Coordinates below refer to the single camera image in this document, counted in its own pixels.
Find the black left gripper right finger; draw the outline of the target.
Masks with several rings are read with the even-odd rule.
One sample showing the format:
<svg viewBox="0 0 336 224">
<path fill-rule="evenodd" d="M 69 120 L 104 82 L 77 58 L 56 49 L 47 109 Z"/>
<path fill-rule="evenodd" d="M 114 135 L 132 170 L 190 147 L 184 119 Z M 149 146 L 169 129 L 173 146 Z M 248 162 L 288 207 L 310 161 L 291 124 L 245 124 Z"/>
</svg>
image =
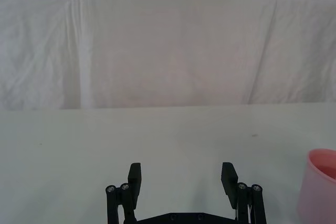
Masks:
<svg viewBox="0 0 336 224">
<path fill-rule="evenodd" d="M 247 186 L 238 181 L 232 163 L 223 162 L 221 182 L 230 205 L 235 210 L 234 223 L 266 224 L 263 189 L 260 185 Z"/>
</svg>

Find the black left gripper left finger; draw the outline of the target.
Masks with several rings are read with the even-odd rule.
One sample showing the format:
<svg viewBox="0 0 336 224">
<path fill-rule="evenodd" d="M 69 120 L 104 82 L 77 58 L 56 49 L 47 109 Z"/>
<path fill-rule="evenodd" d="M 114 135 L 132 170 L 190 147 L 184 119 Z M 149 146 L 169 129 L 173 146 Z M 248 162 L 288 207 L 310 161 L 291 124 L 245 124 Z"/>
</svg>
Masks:
<svg viewBox="0 0 336 224">
<path fill-rule="evenodd" d="M 136 223 L 134 210 L 136 209 L 141 188 L 141 164 L 132 163 L 128 174 L 128 182 L 120 187 L 109 185 L 106 187 L 107 223 L 119 223 L 118 207 L 124 211 L 124 223 Z"/>
</svg>

